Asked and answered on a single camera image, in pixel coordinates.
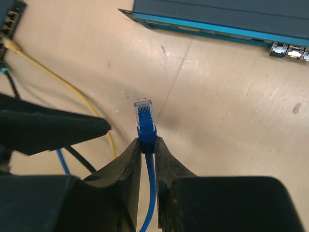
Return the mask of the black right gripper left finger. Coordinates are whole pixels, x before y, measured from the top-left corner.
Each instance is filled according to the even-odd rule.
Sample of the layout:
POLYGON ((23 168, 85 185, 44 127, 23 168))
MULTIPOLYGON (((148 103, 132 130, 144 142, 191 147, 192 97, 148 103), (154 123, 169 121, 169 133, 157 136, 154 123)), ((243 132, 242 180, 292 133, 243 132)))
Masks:
POLYGON ((134 232, 141 174, 140 142, 85 179, 3 175, 3 232, 134 232))

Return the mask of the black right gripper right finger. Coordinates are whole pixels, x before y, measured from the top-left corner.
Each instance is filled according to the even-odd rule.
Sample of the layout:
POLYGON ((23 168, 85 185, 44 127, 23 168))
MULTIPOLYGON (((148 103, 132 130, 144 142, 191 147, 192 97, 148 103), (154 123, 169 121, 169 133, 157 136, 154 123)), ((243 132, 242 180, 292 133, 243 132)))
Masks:
POLYGON ((164 232, 302 232, 284 184, 270 176, 197 176, 161 137, 154 147, 158 226, 164 232))

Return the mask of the small black network switch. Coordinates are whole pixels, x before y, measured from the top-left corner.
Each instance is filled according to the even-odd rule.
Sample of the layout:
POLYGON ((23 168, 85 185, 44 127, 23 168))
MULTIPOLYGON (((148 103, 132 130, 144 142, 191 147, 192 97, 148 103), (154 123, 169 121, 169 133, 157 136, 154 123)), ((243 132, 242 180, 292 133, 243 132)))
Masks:
POLYGON ((0 36, 12 39, 27 4, 24 0, 0 0, 0 36))

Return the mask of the large blue rack network switch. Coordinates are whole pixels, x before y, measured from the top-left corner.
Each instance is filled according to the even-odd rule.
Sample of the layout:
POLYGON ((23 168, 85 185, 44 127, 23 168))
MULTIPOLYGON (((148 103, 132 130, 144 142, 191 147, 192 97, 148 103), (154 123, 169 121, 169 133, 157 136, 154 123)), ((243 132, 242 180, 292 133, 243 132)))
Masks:
POLYGON ((149 29, 265 46, 277 58, 309 59, 306 0, 136 0, 122 13, 149 29))

